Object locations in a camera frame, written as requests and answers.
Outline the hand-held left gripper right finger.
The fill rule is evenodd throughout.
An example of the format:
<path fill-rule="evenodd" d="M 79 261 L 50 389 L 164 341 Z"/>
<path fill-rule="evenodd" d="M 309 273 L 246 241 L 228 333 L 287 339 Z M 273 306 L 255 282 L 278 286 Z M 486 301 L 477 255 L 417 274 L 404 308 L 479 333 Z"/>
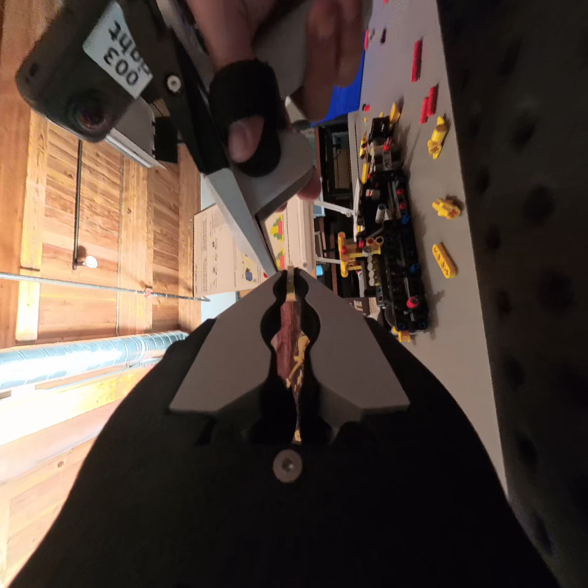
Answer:
<path fill-rule="evenodd" d="M 366 317 L 307 272 L 294 270 L 308 338 L 298 397 L 302 435 L 335 435 L 347 423 L 405 412 L 408 395 Z"/>

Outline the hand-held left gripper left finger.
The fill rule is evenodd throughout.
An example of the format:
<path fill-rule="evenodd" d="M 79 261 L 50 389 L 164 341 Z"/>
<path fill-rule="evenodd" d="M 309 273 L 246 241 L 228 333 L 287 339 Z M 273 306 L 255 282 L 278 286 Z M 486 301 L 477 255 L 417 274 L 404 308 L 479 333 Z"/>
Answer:
<path fill-rule="evenodd" d="M 240 432 L 292 435 L 295 400 L 277 372 L 288 273 L 279 272 L 221 313 L 169 410 L 234 424 Z"/>

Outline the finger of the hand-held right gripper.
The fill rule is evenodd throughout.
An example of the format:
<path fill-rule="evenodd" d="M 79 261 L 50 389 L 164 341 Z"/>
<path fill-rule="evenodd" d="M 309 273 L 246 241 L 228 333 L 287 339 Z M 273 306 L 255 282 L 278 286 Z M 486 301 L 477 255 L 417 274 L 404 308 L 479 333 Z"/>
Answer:
<path fill-rule="evenodd" d="M 274 204 L 282 193 L 280 167 L 260 178 L 251 178 L 238 168 L 224 167 L 203 175 L 215 203 L 223 214 L 242 252 L 268 276 L 277 273 L 273 253 L 266 242 L 258 213 Z"/>

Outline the yellow black lego car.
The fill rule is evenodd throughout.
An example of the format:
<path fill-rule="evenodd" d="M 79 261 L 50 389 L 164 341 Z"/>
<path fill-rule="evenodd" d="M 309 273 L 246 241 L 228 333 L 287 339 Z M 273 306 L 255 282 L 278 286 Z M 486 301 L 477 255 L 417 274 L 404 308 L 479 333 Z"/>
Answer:
<path fill-rule="evenodd" d="M 374 298 L 393 336 L 408 343 L 429 328 L 401 145 L 394 137 L 401 108 L 394 102 L 361 137 L 361 169 L 353 194 L 352 237 L 337 234 L 342 277 L 356 274 L 360 295 Z"/>

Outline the yellow wedge lego connector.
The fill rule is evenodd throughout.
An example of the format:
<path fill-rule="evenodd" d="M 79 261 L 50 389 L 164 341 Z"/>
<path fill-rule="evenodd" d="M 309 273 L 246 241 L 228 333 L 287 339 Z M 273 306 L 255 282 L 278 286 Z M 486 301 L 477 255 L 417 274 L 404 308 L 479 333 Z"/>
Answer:
<path fill-rule="evenodd" d="M 433 160 L 439 158 L 449 128 L 449 122 L 444 116 L 437 117 L 436 125 L 427 143 L 428 154 Z"/>

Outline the bent red lego piece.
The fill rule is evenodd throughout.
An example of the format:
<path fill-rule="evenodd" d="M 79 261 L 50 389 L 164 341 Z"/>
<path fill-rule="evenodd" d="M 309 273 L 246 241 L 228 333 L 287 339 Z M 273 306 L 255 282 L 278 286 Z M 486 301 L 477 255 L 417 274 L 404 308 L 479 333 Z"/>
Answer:
<path fill-rule="evenodd" d="M 422 108 L 420 112 L 419 123 L 424 125 L 428 119 L 436 114 L 437 106 L 437 94 L 439 85 L 432 86 L 427 96 L 424 97 L 422 102 Z"/>

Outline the person's right hand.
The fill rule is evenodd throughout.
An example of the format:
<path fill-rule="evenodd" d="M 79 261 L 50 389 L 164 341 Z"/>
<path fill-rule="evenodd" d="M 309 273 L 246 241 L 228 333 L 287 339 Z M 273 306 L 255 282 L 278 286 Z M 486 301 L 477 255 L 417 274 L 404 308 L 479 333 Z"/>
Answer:
<path fill-rule="evenodd" d="M 276 75 L 254 54 L 254 38 L 282 1 L 189 1 L 215 70 L 209 103 L 228 155 L 261 177 L 280 159 L 286 126 Z M 312 122 L 325 119 L 335 87 L 356 78 L 364 51 L 363 1 L 313 1 L 305 18 L 305 72 L 292 101 Z"/>

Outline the printed instruction sheet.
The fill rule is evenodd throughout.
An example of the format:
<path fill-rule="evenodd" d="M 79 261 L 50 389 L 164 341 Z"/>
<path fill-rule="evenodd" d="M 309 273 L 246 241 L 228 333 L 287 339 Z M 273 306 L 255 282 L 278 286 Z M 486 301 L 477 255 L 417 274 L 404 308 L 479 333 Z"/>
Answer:
<path fill-rule="evenodd" d="M 251 290 L 268 276 L 244 254 L 217 205 L 194 216 L 194 295 Z"/>

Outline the metal conduit pipe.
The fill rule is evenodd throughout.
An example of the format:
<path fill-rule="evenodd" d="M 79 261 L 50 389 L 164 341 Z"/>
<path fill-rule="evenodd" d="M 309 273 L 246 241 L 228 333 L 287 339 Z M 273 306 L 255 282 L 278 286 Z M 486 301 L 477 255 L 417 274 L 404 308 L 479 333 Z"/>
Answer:
<path fill-rule="evenodd" d="M 104 285 L 96 285 L 96 284 L 89 284 L 89 283 L 81 283 L 81 282 L 71 282 L 71 281 L 63 281 L 59 279 L 52 279 L 40 276 L 28 276 L 28 275 L 18 275 L 13 273 L 1 272 L 1 280 L 4 281 L 12 281 L 12 282 L 27 282 L 27 283 L 36 283 L 36 284 L 43 284 L 43 285 L 52 285 L 52 286 L 59 286 L 62 288 L 78 288 L 78 289 L 87 289 L 87 290 L 104 290 L 108 292 L 115 292 L 115 293 L 126 293 L 129 295 L 136 295 L 142 296 L 144 298 L 162 298 L 162 299 L 173 299 L 173 300 L 185 300 L 190 302 L 210 302 L 210 298 L 208 297 L 194 297 L 194 296 L 185 296 L 185 295 L 174 295 L 170 293 L 164 292 L 155 292 L 149 288 L 145 289 L 128 289 L 128 288 L 121 288 L 119 286 L 104 286 Z"/>

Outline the blue storage bin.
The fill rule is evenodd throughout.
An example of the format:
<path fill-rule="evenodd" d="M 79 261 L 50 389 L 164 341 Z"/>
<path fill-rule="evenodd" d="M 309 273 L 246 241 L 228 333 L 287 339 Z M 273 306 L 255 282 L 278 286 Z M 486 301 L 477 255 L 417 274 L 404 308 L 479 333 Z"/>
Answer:
<path fill-rule="evenodd" d="M 358 111 L 360 107 L 361 88 L 361 75 L 356 77 L 353 83 L 347 87 L 335 86 L 326 116 L 322 120 L 313 123 L 313 126 L 334 121 L 341 116 L 347 116 L 349 113 Z"/>

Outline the black perforated mat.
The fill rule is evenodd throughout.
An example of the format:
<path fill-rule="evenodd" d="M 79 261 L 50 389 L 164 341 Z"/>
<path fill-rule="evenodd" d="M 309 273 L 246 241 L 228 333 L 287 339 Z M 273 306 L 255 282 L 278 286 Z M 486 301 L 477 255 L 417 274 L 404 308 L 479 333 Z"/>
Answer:
<path fill-rule="evenodd" d="M 511 505 L 587 587 L 587 1 L 438 1 Z"/>

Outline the silver ventilation duct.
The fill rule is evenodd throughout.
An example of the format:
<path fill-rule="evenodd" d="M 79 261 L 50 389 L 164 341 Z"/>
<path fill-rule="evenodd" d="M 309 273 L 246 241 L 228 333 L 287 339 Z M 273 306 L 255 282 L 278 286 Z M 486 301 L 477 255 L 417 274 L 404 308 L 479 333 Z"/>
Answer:
<path fill-rule="evenodd" d="M 1 390 L 69 378 L 164 353 L 187 338 L 180 330 L 19 346 L 1 350 Z"/>

